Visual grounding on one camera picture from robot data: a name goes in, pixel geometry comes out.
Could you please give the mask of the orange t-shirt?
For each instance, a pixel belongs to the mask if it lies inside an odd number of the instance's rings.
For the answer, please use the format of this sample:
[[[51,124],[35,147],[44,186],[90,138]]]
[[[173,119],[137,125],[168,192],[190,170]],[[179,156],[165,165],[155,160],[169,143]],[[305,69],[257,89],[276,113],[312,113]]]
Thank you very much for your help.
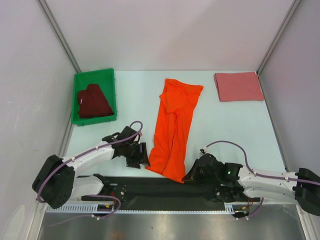
[[[203,91],[202,85],[192,85],[176,79],[165,80],[149,154],[148,170],[170,180],[183,183],[185,158],[194,110]]]

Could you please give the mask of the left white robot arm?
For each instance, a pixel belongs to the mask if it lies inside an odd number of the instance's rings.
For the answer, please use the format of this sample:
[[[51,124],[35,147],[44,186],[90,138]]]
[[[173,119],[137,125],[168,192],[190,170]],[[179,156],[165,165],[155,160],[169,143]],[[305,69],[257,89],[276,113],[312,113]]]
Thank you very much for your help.
[[[37,200],[57,209],[69,200],[119,201],[109,180],[101,174],[81,174],[104,161],[124,157],[126,166],[140,169],[149,166],[147,145],[140,140],[141,133],[126,126],[122,132],[105,136],[101,142],[73,157],[49,156],[35,180],[32,189]]]

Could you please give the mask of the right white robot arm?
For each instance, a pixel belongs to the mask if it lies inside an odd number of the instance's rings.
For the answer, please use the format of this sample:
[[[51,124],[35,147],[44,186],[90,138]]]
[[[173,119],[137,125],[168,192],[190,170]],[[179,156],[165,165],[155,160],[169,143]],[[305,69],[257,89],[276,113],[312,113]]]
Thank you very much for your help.
[[[315,216],[320,214],[320,177],[307,168],[298,172],[258,173],[238,163],[222,163],[206,153],[195,160],[182,180],[187,184],[212,185],[215,202],[269,199],[299,205]]]

